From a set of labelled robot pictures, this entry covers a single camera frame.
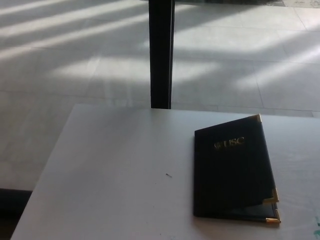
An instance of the table surface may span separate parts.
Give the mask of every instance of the table surface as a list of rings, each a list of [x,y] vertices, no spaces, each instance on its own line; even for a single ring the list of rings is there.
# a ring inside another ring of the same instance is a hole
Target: table surface
[[[280,227],[192,216],[194,131],[246,116],[76,105],[12,240],[316,239],[316,118],[262,116]]]

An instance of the gold metal corner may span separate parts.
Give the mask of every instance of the gold metal corner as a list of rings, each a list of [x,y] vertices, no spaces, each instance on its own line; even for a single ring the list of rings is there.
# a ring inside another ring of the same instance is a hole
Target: gold metal corner
[[[279,224],[281,223],[281,221],[279,219],[276,218],[266,218],[265,219],[267,224]]]
[[[260,114],[258,114],[258,115],[256,116],[256,118],[257,118],[258,122],[262,123],[262,119],[261,119],[261,115],[260,115]]]
[[[275,204],[278,202],[279,202],[279,198],[278,198],[278,192],[276,188],[272,190],[271,198],[266,198],[265,200],[262,201],[263,204]]]
[[[279,215],[279,210],[276,209],[275,210],[275,215],[276,215],[276,218],[279,220],[279,222],[281,223],[281,219],[280,219],[280,215]]]
[[[258,122],[262,123],[262,119],[261,119],[261,115],[260,114],[249,116],[249,118],[256,119]]]
[[[280,215],[278,209],[275,210],[276,218],[266,218],[265,221],[267,224],[280,224]]]

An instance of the black pole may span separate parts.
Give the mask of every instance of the black pole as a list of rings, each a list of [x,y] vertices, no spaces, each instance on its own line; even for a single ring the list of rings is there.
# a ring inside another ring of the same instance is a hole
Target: black pole
[[[175,0],[149,0],[151,108],[171,109]]]

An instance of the black folder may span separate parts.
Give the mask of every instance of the black folder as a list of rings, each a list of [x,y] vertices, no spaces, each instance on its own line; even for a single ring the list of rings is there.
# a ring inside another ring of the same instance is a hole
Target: black folder
[[[261,116],[194,132],[193,214],[279,224]]]

